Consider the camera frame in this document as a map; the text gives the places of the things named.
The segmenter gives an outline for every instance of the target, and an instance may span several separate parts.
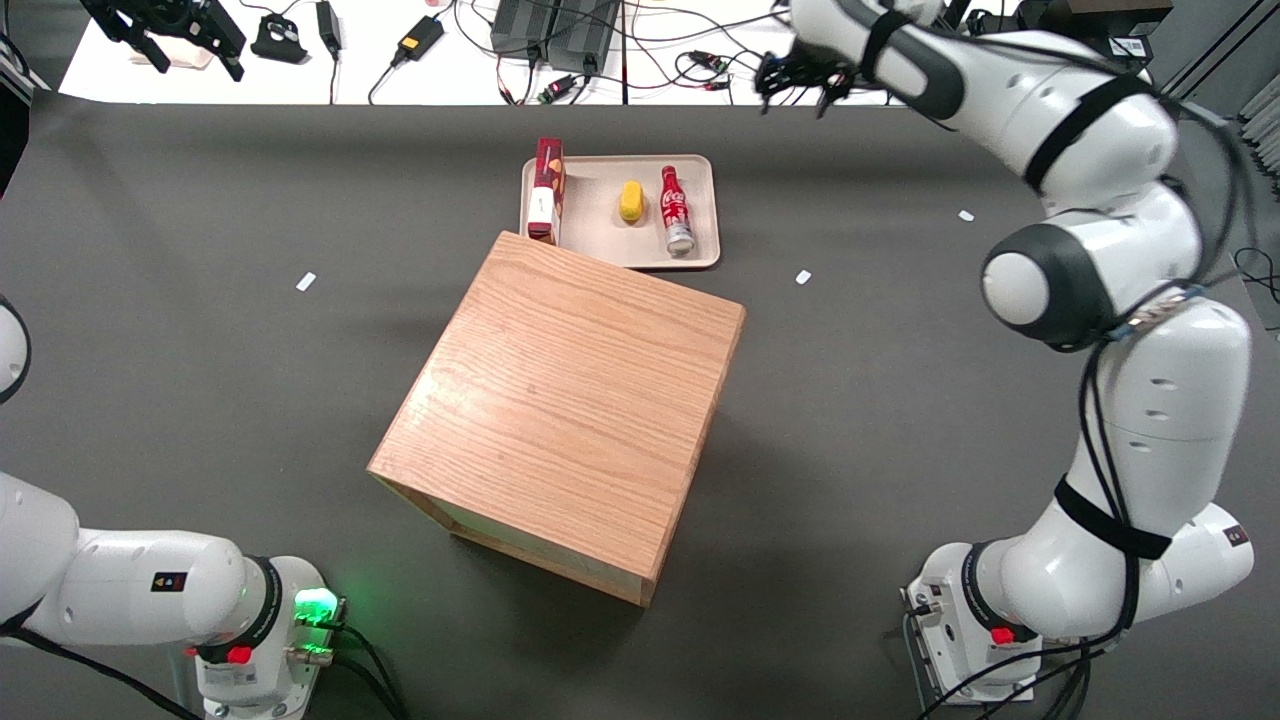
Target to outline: yellow sponge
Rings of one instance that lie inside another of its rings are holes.
[[[618,215],[634,223],[644,215],[644,188],[636,181],[627,181],[622,186],[622,197],[618,199]]]

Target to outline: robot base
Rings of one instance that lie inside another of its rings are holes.
[[[324,578],[300,557],[273,557],[271,565],[280,574],[280,614],[266,639],[253,650],[253,662],[209,665],[196,659],[209,717],[300,720],[311,702],[319,667],[291,660],[287,651],[307,644],[329,647],[332,632],[300,625],[293,618],[293,598],[298,591],[323,588]]]
[[[1041,648],[1041,638],[1024,643],[997,646],[991,630],[982,626],[965,601],[960,583],[961,566],[970,544],[951,543],[929,555],[920,577],[902,588],[908,607],[936,607],[928,615],[915,616],[915,647],[923,657],[924,667],[941,697],[966,678],[992,665],[1023,652]],[[947,700],[948,705],[978,705],[1000,702],[1036,679],[1039,659],[1023,660],[1002,667],[980,680],[969,683]],[[1016,702],[1034,698],[1028,689],[1018,694]]]

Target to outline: red box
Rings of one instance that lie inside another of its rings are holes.
[[[556,245],[559,238],[559,219],[564,213],[564,147],[559,138],[540,138],[535,158],[538,165],[534,168],[534,187],[529,192],[529,224],[525,234]]]

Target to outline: green indicator light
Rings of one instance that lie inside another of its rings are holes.
[[[298,591],[293,596],[293,618],[307,624],[330,623],[338,612],[338,596],[329,588]]]

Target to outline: white table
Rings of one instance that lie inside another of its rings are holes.
[[[284,9],[287,0],[247,0],[275,9]],[[396,44],[424,14],[435,14],[448,0],[332,0],[338,13],[346,49],[338,73],[337,102],[362,105],[369,90],[387,69]],[[640,38],[680,37],[709,31],[689,40],[668,42],[627,44],[628,78],[632,86],[655,86],[675,77],[676,56],[689,50],[705,50],[730,56],[741,47],[723,32],[698,17],[673,12],[696,10],[722,24],[755,18],[769,13],[772,0],[628,0],[625,5],[627,32]],[[76,51],[59,91],[65,95],[105,102],[155,104],[230,104],[230,105],[316,105],[329,101],[329,78],[333,64],[316,29],[312,0],[302,0],[289,12],[288,18],[298,24],[302,46],[310,58],[301,65],[266,60],[253,55],[248,44],[257,35],[262,10],[244,8],[238,0],[223,0],[248,38],[242,56],[244,78],[233,82],[223,67],[214,60],[202,70],[172,68],[157,73],[150,64],[132,64],[132,50],[124,44],[113,44],[90,23]],[[489,26],[484,18],[493,18],[498,0],[458,0],[447,10],[440,22],[445,35],[417,63],[408,63],[396,70],[375,96],[379,105],[503,105],[497,91],[495,72],[499,63],[472,45],[463,32],[484,47],[489,47]],[[998,0],[978,0],[974,8],[1000,9]],[[792,33],[773,18],[765,18],[730,29],[733,38],[758,53],[773,51],[785,55],[791,46]],[[622,38],[613,35],[613,49],[605,64],[605,76],[622,74]],[[755,65],[756,59],[744,55],[742,60]],[[504,59],[500,63],[507,87],[518,97],[529,78],[527,61]],[[753,92],[754,72],[735,63],[732,67],[732,96],[739,104],[755,105]],[[566,73],[541,65],[535,72],[530,101],[547,85]],[[703,77],[707,73],[691,73]],[[659,90],[631,91],[635,105],[728,105],[730,92],[701,88],[663,87]],[[813,105],[818,91],[805,94],[801,104]],[[579,104],[618,105],[622,86],[608,79],[595,79]],[[881,91],[854,92],[845,104],[883,105],[886,94]]]

